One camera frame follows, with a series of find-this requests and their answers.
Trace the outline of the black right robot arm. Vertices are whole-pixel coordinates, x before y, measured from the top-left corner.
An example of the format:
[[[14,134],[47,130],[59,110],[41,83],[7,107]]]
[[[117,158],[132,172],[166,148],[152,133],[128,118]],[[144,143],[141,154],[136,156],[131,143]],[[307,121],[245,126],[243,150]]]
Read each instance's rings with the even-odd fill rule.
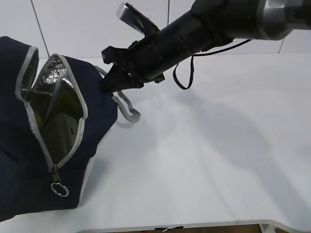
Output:
[[[118,18],[142,33],[144,38],[128,48],[107,47],[105,64],[112,68],[101,82],[101,91],[112,93],[160,83],[164,72],[187,58],[208,56],[211,49],[251,40],[277,41],[293,30],[311,28],[308,0],[197,0],[191,9],[159,29],[128,3],[122,3]]]

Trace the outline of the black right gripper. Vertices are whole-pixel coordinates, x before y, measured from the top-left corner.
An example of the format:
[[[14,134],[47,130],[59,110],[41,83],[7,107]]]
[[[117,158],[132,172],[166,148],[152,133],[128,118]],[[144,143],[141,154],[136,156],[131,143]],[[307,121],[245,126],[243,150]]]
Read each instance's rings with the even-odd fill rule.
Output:
[[[103,60],[113,66],[100,82],[101,92],[140,89],[144,83],[163,81],[163,72],[200,50],[203,34],[202,23],[187,12],[126,49],[107,47]]]

